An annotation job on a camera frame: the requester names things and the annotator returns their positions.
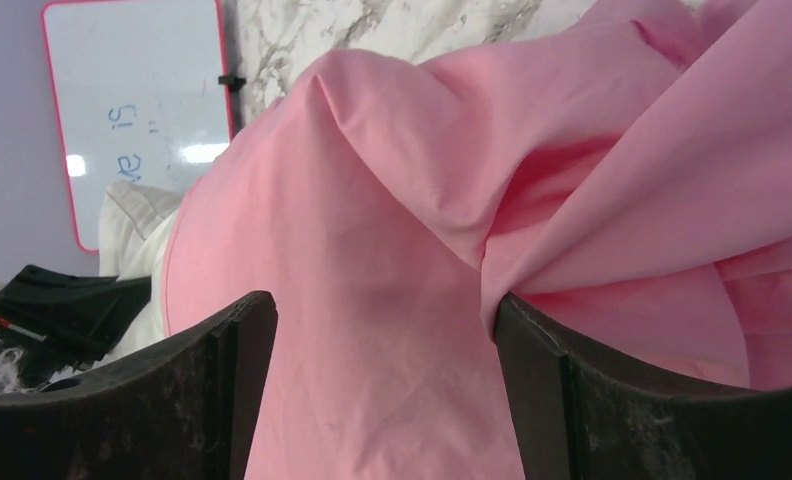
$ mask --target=pink fabric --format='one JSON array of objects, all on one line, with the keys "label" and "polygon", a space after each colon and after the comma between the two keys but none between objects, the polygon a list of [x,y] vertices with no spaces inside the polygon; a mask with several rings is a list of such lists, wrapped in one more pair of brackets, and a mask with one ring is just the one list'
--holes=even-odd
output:
[{"label": "pink fabric", "polygon": [[420,66],[336,51],[187,195],[171,333],[264,289],[249,479],[522,477],[493,312],[792,385],[792,0],[601,0]]}]

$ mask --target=purple wall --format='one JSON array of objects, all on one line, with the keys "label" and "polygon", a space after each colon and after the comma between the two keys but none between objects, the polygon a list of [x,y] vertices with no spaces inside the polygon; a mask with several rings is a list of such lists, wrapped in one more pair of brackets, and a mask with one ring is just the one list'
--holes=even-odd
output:
[{"label": "purple wall", "polygon": [[28,263],[98,271],[72,229],[40,10],[47,0],[0,0],[0,280]]}]

